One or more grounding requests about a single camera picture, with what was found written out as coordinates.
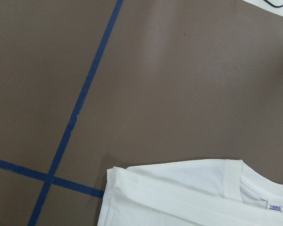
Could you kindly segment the white long-sleeve printed shirt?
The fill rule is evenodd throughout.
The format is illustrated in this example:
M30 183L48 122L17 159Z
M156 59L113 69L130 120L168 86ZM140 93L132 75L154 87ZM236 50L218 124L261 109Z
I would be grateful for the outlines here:
M241 160L113 167L100 226L283 226L283 185Z

